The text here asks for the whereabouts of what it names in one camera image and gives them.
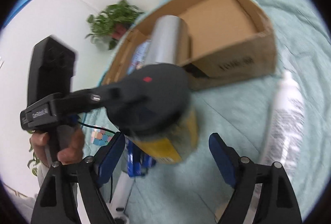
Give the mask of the person's left hand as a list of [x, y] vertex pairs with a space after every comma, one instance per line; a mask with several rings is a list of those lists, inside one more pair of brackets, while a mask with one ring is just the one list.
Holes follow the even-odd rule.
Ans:
[[[42, 133], [41, 131], [35, 131], [30, 137], [30, 143], [37, 158], [42, 162], [43, 165], [49, 168], [45, 151], [48, 141], [49, 134]], [[71, 136], [68, 147], [58, 152], [58, 160], [63, 165], [80, 162], [83, 159], [84, 142], [85, 136], [83, 131], [79, 126], [75, 127], [75, 131]]]

